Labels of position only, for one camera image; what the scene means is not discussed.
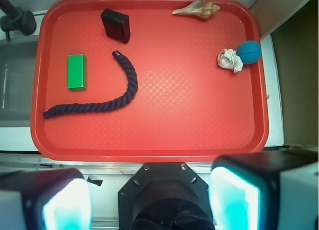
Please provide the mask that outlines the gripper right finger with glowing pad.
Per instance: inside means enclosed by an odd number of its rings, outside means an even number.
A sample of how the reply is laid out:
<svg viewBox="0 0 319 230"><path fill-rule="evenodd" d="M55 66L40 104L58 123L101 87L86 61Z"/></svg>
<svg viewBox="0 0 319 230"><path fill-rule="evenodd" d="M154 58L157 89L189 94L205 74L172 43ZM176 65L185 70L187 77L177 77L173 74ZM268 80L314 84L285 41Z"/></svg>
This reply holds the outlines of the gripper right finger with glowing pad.
<svg viewBox="0 0 319 230"><path fill-rule="evenodd" d="M217 157L209 204L221 230L316 230L319 158L302 150Z"/></svg>

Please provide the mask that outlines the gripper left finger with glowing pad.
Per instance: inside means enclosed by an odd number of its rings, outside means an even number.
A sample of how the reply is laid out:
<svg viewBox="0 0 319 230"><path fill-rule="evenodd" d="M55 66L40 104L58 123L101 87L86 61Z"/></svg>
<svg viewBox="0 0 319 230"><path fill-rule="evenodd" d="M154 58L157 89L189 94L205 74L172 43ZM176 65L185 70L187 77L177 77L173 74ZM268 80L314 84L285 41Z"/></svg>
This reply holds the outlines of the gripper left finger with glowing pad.
<svg viewBox="0 0 319 230"><path fill-rule="evenodd" d="M92 212L88 182L77 169L0 175L2 230L89 230Z"/></svg>

